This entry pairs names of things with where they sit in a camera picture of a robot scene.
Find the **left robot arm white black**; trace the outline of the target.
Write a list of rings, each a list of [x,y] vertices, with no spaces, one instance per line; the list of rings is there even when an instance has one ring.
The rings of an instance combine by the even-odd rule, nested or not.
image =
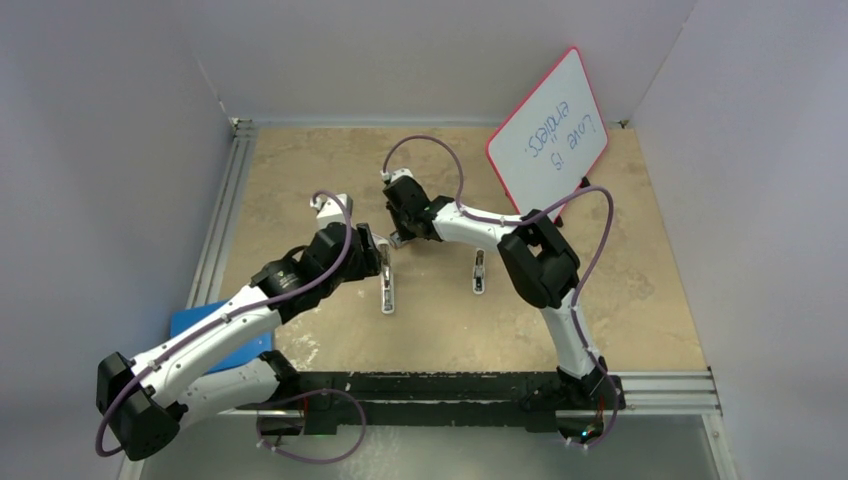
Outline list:
[[[299,401],[301,375],[278,351],[263,351],[240,367],[214,368],[255,337],[315,309],[341,284],[378,272],[370,226],[329,222],[180,334],[132,358],[108,355],[97,367],[95,404],[102,418],[96,453],[143,460],[225,410],[265,403],[284,409]]]

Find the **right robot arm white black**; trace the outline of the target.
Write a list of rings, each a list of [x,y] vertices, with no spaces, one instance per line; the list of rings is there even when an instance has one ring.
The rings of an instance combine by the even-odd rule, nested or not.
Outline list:
[[[496,218],[459,207],[451,197],[431,199],[407,169],[382,179],[396,228],[390,240],[397,246],[414,239],[460,243],[498,253],[517,294],[545,320],[564,399],[576,407],[596,399],[606,367],[579,304],[580,260],[549,216],[533,210]]]

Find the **white stapler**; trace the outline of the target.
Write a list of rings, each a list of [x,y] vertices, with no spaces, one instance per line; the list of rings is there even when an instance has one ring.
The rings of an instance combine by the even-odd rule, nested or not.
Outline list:
[[[472,269],[472,292],[475,295],[482,295],[485,292],[485,257],[486,252],[483,249],[475,250]]]
[[[380,260],[380,285],[381,285],[381,312],[390,315],[395,312],[395,283],[391,265],[391,245],[389,241],[377,234],[373,234],[375,246],[378,250]]]

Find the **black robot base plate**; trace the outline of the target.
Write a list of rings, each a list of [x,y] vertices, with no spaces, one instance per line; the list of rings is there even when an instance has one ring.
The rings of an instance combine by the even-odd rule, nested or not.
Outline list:
[[[292,410],[309,435],[343,425],[518,427],[574,441],[598,436],[603,417],[626,407],[619,377],[558,371],[307,371],[284,381],[261,410]]]

